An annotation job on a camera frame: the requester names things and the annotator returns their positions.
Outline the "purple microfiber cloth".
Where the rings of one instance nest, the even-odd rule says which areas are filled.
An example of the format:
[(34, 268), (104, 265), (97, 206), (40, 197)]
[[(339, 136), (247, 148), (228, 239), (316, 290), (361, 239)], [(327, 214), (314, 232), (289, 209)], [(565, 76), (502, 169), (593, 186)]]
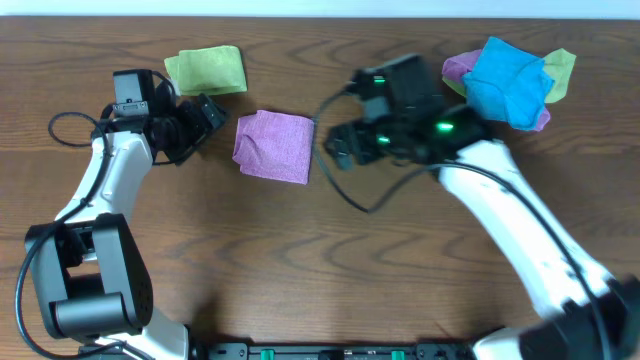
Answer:
[(266, 110), (238, 119), (232, 159), (245, 175), (306, 185), (312, 120)]

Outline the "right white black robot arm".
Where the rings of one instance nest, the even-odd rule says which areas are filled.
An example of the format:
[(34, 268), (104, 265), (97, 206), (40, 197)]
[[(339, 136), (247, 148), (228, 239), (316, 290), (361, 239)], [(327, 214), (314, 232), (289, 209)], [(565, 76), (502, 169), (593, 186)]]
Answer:
[(324, 148), (341, 169), (391, 157), (431, 173), (515, 269), (541, 321), (475, 341), (475, 358), (628, 359), (638, 350), (638, 279), (617, 280), (580, 247), (470, 107), (367, 110), (332, 127)]

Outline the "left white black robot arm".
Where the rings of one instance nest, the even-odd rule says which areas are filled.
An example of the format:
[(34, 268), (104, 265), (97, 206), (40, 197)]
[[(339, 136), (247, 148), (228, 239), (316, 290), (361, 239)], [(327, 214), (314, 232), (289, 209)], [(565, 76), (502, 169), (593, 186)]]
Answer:
[(181, 104), (117, 103), (102, 119), (90, 121), (92, 157), (76, 193), (53, 222), (31, 226), (25, 237), (14, 312), (32, 351), (56, 356), (27, 330), (22, 308), (27, 279), (47, 333), (81, 343), (79, 359), (210, 357), (188, 326), (155, 308), (151, 278), (128, 222), (157, 153), (180, 165), (227, 119), (223, 108), (201, 94)]

